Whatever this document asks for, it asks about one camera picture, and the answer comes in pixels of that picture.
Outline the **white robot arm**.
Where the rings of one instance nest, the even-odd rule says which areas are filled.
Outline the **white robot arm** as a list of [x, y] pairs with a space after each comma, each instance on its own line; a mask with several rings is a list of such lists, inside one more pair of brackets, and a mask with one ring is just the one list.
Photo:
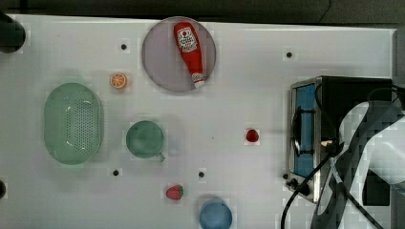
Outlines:
[[388, 101], [355, 106], [339, 127], [343, 149], [329, 160], [310, 229], [384, 229], [363, 199], [373, 173], [404, 191], [404, 110]]

